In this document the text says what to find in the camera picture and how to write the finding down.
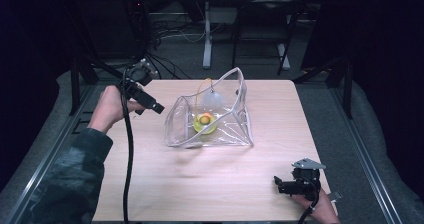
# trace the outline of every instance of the human hand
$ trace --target human hand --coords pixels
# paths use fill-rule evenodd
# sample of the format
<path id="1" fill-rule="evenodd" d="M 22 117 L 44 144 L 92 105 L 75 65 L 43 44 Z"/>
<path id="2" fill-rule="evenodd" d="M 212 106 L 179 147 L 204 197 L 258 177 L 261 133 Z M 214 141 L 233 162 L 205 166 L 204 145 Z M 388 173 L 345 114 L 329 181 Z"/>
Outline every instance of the human hand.
<path id="1" fill-rule="evenodd" d="M 305 209 L 307 209 L 312 203 L 304 196 L 300 195 L 293 195 L 292 199 Z M 333 205 L 328 198 L 328 195 L 322 189 L 319 192 L 319 201 L 315 206 L 315 210 L 312 212 L 311 216 L 322 224 L 340 223 L 339 218 L 334 211 Z"/>
<path id="2" fill-rule="evenodd" d="M 131 100 L 127 101 L 127 107 L 128 112 L 145 109 L 139 103 Z M 107 86 L 100 94 L 88 127 L 107 133 L 113 124 L 122 118 L 124 118 L 124 115 L 121 93 L 116 86 Z"/>

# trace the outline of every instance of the light wood tabletop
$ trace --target light wood tabletop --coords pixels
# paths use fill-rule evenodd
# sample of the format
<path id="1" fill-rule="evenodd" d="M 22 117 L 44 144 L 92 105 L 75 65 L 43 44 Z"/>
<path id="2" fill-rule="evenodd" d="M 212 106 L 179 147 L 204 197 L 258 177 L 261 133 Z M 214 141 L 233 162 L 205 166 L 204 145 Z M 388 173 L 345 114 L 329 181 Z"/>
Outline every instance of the light wood tabletop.
<path id="1" fill-rule="evenodd" d="M 320 162 L 296 88 L 288 80 L 246 80 L 254 146 L 179 149 L 165 145 L 165 119 L 179 96 L 195 94 L 202 80 L 154 80 L 145 91 L 165 107 L 131 114 L 134 163 L 131 221 L 295 221 L 303 209 L 279 194 L 273 177 L 293 181 L 291 164 Z M 128 142 L 124 121 L 108 135 L 114 145 L 93 221 L 123 220 Z M 329 186 L 324 171 L 321 183 Z"/>

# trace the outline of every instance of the cable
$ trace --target cable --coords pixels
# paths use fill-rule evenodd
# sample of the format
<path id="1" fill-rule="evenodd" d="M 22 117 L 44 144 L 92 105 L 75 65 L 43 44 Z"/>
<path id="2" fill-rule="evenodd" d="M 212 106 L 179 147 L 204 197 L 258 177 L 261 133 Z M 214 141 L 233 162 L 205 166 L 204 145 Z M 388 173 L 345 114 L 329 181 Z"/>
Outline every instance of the cable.
<path id="1" fill-rule="evenodd" d="M 146 53 L 146 58 L 149 61 L 149 63 L 152 64 L 153 67 L 155 68 L 156 72 L 158 73 L 159 79 L 162 80 L 162 74 L 160 74 L 160 71 L 159 71 L 158 67 L 155 65 L 154 62 L 152 62 L 152 59 L 149 57 L 149 55 L 147 55 L 147 53 Z"/>
<path id="2" fill-rule="evenodd" d="M 168 29 L 163 28 L 164 30 L 157 30 L 155 35 L 155 40 L 160 43 L 160 40 L 164 38 L 183 36 L 185 37 L 186 40 L 190 42 L 199 41 L 201 40 L 201 38 L 203 38 L 204 31 L 203 33 L 185 33 L 185 31 L 195 28 L 196 25 L 193 22 L 191 22 L 191 23 L 186 23 L 182 26 L 177 26 L 177 27 L 168 28 Z M 199 40 L 190 40 L 189 38 L 186 37 L 188 35 L 202 35 L 202 37 Z"/>
<path id="3" fill-rule="evenodd" d="M 200 83 L 199 88 L 197 88 L 197 92 L 196 92 L 196 99 L 194 101 L 194 116 L 195 116 L 195 120 L 197 120 L 197 114 L 198 114 L 198 108 L 197 108 L 197 97 L 199 96 L 199 92 L 200 92 L 200 88 L 202 87 L 202 85 L 207 82 L 210 81 L 211 82 L 211 90 L 213 90 L 213 83 L 212 83 L 212 79 L 210 78 L 206 78 L 205 80 L 203 80 L 202 83 Z"/>
<path id="4" fill-rule="evenodd" d="M 318 204 L 319 201 L 319 192 L 320 189 L 318 189 L 314 183 L 312 183 L 311 181 L 309 181 L 307 178 L 302 177 L 302 179 L 305 179 L 306 181 L 308 181 L 313 187 L 314 187 L 314 200 L 312 201 L 311 205 L 303 212 L 302 216 L 300 217 L 298 224 L 302 224 L 306 217 L 310 214 L 312 214 L 312 212 L 314 212 L 315 210 L 315 206 Z"/>
<path id="5" fill-rule="evenodd" d="M 128 68 L 125 69 L 123 73 L 122 82 L 126 81 L 127 70 Z M 131 121 L 130 121 L 128 106 L 127 106 L 125 83 L 123 83 L 121 86 L 121 103 L 122 103 L 122 112 L 125 119 L 125 125 L 127 128 L 127 136 L 128 136 L 127 177 L 125 179 L 125 188 L 124 188 L 124 195 L 123 195 L 124 222 L 128 224 L 129 223 L 128 221 L 128 192 L 129 192 L 130 183 L 131 183 L 131 174 L 132 174 L 132 166 L 133 166 L 133 159 L 134 159 L 134 139 L 133 139 Z"/>
<path id="6" fill-rule="evenodd" d="M 186 39 L 189 42 L 198 42 L 201 41 L 203 39 L 203 37 L 205 36 L 205 32 L 203 32 L 202 34 L 196 34 L 196 33 L 191 33 L 191 34 L 186 34 L 182 31 L 180 31 L 181 35 L 170 35 L 170 36 L 164 36 L 161 37 L 160 39 L 165 39 L 165 38 L 171 38 L 171 37 L 184 37 L 184 39 Z M 190 38 L 188 38 L 187 36 L 200 36 L 198 39 L 196 40 L 191 40 Z"/>
<path id="7" fill-rule="evenodd" d="M 165 70 L 167 70 L 173 78 L 176 79 L 181 79 L 181 77 L 176 75 L 176 70 L 178 69 L 185 77 L 187 77 L 188 79 L 192 79 L 190 76 L 188 76 L 180 67 L 178 67 L 177 65 L 175 65 L 171 60 L 166 59 L 164 57 L 159 57 L 157 55 L 154 55 L 150 52 L 146 53 L 146 57 L 149 58 L 150 61 L 155 60 L 156 62 L 158 62 L 163 68 L 165 68 Z M 172 65 L 173 67 L 173 71 L 171 71 L 163 62 L 167 62 L 169 64 Z"/>

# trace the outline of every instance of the clear plastic bag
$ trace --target clear plastic bag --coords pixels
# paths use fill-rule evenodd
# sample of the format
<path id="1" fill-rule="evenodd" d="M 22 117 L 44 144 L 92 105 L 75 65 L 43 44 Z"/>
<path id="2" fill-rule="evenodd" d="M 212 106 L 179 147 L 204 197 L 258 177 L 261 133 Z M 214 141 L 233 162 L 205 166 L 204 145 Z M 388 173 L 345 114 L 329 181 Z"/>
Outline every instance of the clear plastic bag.
<path id="1" fill-rule="evenodd" d="M 215 145 L 253 146 L 247 87 L 243 73 L 234 68 L 207 88 L 180 96 L 165 122 L 165 143 L 192 148 Z"/>

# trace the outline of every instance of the camera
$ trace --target camera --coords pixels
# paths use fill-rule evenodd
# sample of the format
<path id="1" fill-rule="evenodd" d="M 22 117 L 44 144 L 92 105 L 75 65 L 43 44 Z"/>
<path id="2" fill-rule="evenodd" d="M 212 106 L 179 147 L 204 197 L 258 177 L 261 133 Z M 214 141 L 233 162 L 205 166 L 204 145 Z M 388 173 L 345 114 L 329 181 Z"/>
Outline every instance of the camera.
<path id="1" fill-rule="evenodd" d="M 321 189 L 319 181 L 319 169 L 325 169 L 326 166 L 312 161 L 308 158 L 303 158 L 292 164 L 294 181 L 282 181 L 274 176 L 275 184 L 278 186 L 278 192 L 289 195 L 304 195 L 309 201 L 314 201 L 316 192 Z"/>
<path id="2" fill-rule="evenodd" d="M 146 86 L 152 81 L 153 73 L 146 59 L 141 59 L 140 62 L 128 67 L 124 71 L 118 88 L 125 92 L 124 95 L 127 99 L 132 98 L 146 109 L 151 109 L 161 114 L 165 108 L 143 90 L 143 86 Z M 135 112 L 141 115 L 143 110 L 137 110 Z"/>

